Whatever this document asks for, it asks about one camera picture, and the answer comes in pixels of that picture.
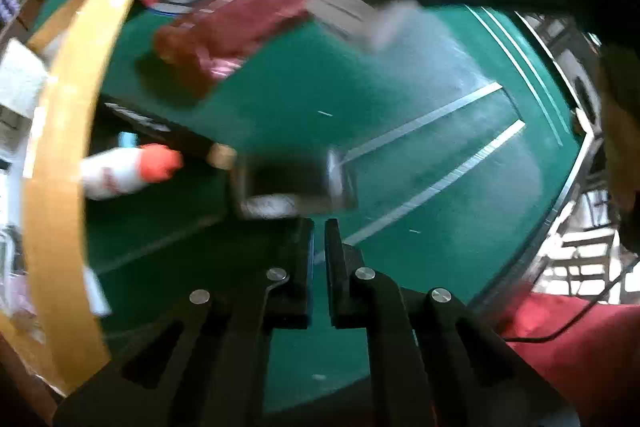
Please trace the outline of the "white bottle red cap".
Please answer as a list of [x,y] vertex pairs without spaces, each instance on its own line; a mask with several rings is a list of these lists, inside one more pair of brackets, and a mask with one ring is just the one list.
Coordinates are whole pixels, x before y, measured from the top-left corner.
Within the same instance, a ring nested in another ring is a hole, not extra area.
[[88,199],[109,199],[168,181],[182,166],[182,155],[166,145],[115,147],[84,158],[80,179]]

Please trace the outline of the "dark red fabric pouch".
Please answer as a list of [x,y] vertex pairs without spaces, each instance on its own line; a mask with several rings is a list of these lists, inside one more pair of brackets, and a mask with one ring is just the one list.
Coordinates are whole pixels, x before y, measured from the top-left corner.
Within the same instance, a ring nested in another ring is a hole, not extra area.
[[309,18],[308,0],[204,0],[155,31],[155,54],[195,100],[233,75],[270,38]]

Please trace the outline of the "white cardboard box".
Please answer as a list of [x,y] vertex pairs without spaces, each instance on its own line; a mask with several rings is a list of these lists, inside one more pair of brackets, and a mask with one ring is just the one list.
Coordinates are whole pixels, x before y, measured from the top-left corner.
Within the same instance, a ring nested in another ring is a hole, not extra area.
[[11,38],[1,54],[0,104],[32,119],[40,92],[49,78],[47,66],[21,41]]

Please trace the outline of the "yellow-rimmed white storage box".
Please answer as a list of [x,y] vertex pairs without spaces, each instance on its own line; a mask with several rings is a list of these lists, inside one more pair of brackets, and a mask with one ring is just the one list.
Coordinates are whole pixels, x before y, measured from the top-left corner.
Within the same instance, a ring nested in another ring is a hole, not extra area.
[[110,359],[90,310],[85,196],[96,100],[132,0],[68,0],[29,38],[37,54],[58,48],[32,120],[22,176],[21,217],[28,289],[43,332],[37,340],[3,317],[1,332],[27,367],[68,395]]

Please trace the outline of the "black rectangular case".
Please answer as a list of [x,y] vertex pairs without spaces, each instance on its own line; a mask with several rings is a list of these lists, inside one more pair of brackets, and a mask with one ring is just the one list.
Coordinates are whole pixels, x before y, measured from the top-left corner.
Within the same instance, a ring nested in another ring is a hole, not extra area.
[[355,175],[334,148],[242,156],[230,172],[230,194],[239,215],[253,220],[332,215],[358,205]]

